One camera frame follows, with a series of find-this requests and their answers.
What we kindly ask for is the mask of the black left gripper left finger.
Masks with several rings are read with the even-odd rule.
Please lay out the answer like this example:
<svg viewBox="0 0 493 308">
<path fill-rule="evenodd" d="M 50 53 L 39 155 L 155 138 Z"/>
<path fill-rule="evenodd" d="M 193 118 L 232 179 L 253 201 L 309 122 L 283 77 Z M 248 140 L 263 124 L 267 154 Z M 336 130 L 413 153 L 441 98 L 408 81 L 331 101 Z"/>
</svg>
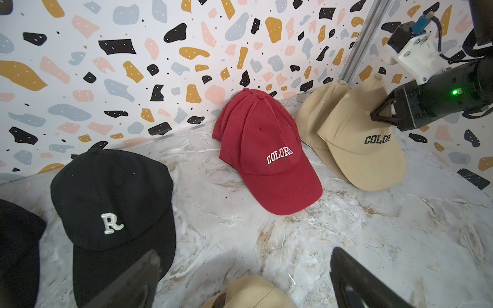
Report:
<svg viewBox="0 0 493 308">
<path fill-rule="evenodd" d="M 87 307 L 151 307 L 160 281 L 161 262 L 155 250 L 148 251 Z"/>
</svg>

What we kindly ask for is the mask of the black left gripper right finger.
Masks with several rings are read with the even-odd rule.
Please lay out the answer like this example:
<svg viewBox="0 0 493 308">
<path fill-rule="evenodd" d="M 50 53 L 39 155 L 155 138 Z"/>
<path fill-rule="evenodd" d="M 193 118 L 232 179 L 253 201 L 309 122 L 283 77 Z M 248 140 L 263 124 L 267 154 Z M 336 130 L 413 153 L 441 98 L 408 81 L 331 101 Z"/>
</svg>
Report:
<svg viewBox="0 0 493 308">
<path fill-rule="evenodd" d="M 338 307 L 410 307 L 344 249 L 331 254 L 331 281 Z"/>
</svg>

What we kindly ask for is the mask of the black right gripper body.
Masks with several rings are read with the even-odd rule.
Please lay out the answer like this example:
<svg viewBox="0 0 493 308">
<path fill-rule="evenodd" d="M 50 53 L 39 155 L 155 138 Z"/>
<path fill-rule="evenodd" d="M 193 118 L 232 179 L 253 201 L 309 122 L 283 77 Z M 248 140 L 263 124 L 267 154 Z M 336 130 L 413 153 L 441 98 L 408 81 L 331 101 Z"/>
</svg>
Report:
<svg viewBox="0 0 493 308">
<path fill-rule="evenodd" d="M 485 56 L 444 71 L 418 85 L 393 90 L 392 115 L 401 131 L 421 128 L 449 114 L 481 112 L 492 105 L 492 57 Z"/>
</svg>

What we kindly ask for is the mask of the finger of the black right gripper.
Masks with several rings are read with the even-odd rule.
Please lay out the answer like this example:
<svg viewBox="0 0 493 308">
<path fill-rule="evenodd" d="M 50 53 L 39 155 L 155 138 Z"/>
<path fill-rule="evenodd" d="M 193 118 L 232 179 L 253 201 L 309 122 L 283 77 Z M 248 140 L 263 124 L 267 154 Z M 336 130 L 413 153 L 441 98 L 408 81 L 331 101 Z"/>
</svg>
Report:
<svg viewBox="0 0 493 308">
<path fill-rule="evenodd" d="M 396 125 L 397 116 L 392 113 L 392 105 L 394 103 L 395 96 L 388 95 L 383 102 L 371 112 L 371 119 L 375 122 Z"/>
</svg>

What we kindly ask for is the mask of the beige cap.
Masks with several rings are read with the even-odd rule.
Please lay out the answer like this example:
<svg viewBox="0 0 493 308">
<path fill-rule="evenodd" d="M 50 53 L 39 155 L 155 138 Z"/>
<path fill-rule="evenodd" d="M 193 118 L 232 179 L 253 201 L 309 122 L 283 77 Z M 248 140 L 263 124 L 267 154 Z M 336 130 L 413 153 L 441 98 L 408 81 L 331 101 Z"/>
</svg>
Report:
<svg viewBox="0 0 493 308">
<path fill-rule="evenodd" d="M 233 279 L 227 289 L 211 297 L 202 307 L 295 308 L 292 300 L 260 275 Z"/>
<path fill-rule="evenodd" d="M 375 74 L 344 94 L 317 134 L 350 183 L 381 191 L 403 180 L 406 158 L 389 124 L 371 112 L 387 97 L 383 77 Z"/>
<path fill-rule="evenodd" d="M 328 118 L 336 104 L 350 91 L 350 86 L 344 82 L 330 82 L 319 87 L 304 100 L 295 122 L 300 139 L 307 144 L 318 158 L 338 177 L 346 177 L 337 165 L 327 143 L 318 136 L 317 132 Z"/>
</svg>

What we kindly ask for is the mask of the red cap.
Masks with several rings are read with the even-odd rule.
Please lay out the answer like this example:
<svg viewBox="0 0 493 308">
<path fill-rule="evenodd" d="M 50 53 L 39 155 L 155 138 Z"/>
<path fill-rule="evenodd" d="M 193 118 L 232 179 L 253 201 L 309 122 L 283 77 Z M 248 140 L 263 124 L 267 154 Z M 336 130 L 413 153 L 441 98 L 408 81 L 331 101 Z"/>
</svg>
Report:
<svg viewBox="0 0 493 308">
<path fill-rule="evenodd" d="M 213 129 L 220 159 L 232 166 L 268 212 L 287 216 L 317 202 L 322 184 L 302 148 L 296 123 L 269 94 L 244 89 Z"/>
</svg>

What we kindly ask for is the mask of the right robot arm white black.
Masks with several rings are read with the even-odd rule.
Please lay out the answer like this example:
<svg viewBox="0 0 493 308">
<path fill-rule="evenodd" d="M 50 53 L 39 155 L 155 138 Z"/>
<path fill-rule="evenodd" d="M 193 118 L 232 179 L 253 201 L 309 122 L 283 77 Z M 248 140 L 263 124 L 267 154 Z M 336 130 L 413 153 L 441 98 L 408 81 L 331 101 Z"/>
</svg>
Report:
<svg viewBox="0 0 493 308">
<path fill-rule="evenodd" d="M 442 52 L 444 25 L 431 10 L 417 22 L 400 24 L 381 59 L 399 64 L 413 77 L 390 92 L 371 119 L 408 131 L 449 114 L 469 119 L 492 113 L 492 1 L 470 1 L 474 28 L 462 44 L 466 59 Z"/>
</svg>

